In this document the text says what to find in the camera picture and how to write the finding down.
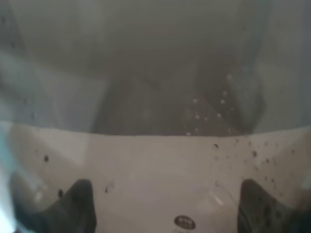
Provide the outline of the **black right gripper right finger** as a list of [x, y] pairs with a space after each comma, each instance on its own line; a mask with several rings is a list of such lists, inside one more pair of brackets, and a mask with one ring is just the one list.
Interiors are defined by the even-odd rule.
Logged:
[[311, 207], [286, 206], [252, 179], [241, 184], [237, 216], [239, 233], [309, 233]]

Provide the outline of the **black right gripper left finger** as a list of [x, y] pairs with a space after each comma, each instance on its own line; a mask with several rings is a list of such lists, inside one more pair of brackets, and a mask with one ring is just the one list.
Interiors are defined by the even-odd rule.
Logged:
[[56, 202], [33, 212], [13, 198], [17, 222], [32, 233], [94, 233], [97, 218], [90, 180], [79, 179]]

